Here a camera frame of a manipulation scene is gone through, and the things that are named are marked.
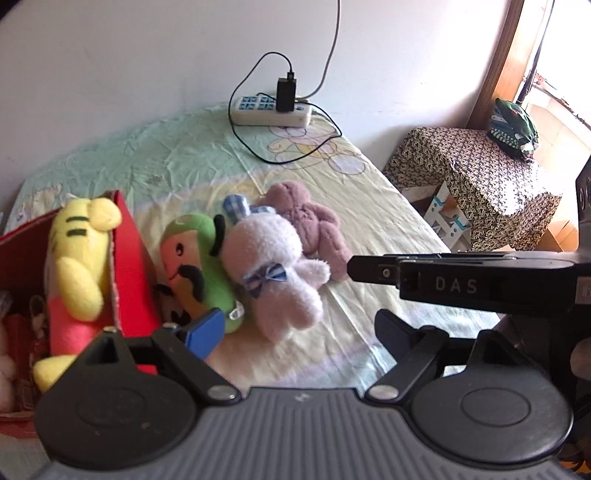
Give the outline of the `right hand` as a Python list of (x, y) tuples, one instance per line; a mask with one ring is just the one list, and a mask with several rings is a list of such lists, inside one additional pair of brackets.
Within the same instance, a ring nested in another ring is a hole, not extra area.
[(583, 380), (591, 380), (591, 338), (581, 340), (570, 357), (572, 373)]

